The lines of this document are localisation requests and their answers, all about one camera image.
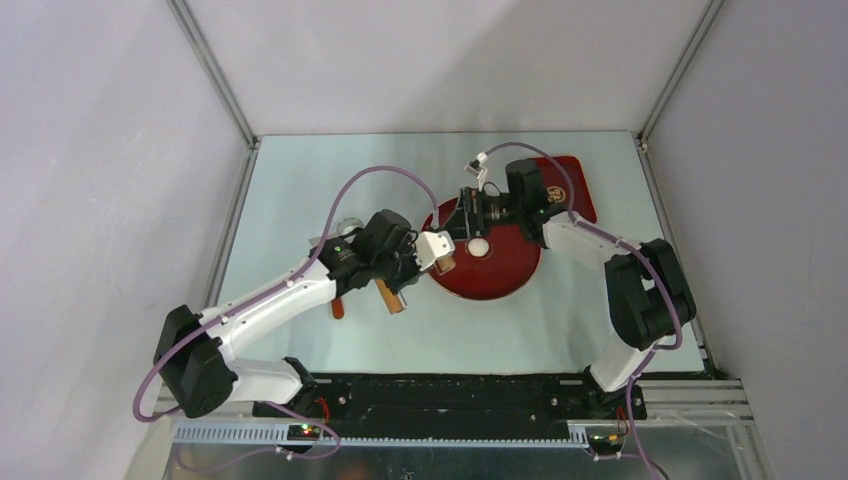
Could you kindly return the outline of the rectangular red tray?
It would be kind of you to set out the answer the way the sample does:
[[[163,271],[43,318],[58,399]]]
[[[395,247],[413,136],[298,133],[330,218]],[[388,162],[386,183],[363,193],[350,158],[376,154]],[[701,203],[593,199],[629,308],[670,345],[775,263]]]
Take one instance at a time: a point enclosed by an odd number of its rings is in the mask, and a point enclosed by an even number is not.
[[[574,198],[574,211],[595,223],[597,213],[580,161],[574,156],[555,156],[554,160],[569,175],[573,189],[569,188],[565,176],[549,160],[544,157],[533,158],[546,185],[549,200],[566,206]]]

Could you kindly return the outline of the wooden double-ended roller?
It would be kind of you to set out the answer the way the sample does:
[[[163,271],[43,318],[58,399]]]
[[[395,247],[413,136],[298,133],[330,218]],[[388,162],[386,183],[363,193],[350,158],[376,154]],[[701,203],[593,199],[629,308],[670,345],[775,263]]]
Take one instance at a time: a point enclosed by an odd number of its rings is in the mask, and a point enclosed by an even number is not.
[[[432,270],[434,270],[438,275],[443,275],[453,270],[455,266],[456,262],[454,258],[452,256],[448,256],[438,259],[432,267]],[[376,279],[375,284],[387,310],[391,315],[400,313],[406,309],[406,302],[402,295],[399,292],[392,291],[384,279]]]

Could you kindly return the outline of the round red plate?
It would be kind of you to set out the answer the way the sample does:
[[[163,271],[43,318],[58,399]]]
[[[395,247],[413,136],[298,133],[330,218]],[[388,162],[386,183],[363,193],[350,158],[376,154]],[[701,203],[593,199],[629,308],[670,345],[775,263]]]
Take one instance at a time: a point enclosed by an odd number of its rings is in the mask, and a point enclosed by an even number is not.
[[[501,299],[522,288],[535,274],[541,247],[526,241],[514,225],[495,226],[485,238],[490,244],[485,258],[474,258],[460,239],[460,193],[439,206],[440,227],[455,245],[453,270],[430,277],[447,292],[460,298],[487,301]]]

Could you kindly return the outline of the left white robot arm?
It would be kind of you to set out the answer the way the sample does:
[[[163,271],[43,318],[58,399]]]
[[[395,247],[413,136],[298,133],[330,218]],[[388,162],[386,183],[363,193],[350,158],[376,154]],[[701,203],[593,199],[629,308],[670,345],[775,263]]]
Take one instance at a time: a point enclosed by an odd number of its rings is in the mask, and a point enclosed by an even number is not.
[[[347,236],[320,240],[296,268],[267,286],[200,312],[167,314],[154,351],[157,375],[190,419],[230,402],[273,402],[292,416],[316,403],[308,370],[293,357],[248,360],[249,346],[285,322],[370,282],[396,295],[423,270],[410,223],[383,209]]]

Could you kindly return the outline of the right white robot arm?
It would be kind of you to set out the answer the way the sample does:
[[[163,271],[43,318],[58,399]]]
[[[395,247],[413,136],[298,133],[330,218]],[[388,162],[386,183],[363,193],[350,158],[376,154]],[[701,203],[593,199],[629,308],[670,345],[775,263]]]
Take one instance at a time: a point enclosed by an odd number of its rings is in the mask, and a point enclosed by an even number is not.
[[[533,159],[506,166],[508,190],[487,192],[484,153],[466,167],[477,181],[460,191],[447,220],[451,237],[468,254],[482,259],[494,251],[488,235],[495,227],[516,226],[523,238],[541,248],[565,253],[596,268],[604,277],[614,335],[588,368],[593,383],[581,392],[585,411],[606,418],[622,403],[620,390],[633,383],[662,349],[683,342],[682,326],[696,308],[671,245],[663,239],[634,245],[580,215],[573,193],[552,199],[542,171]]]

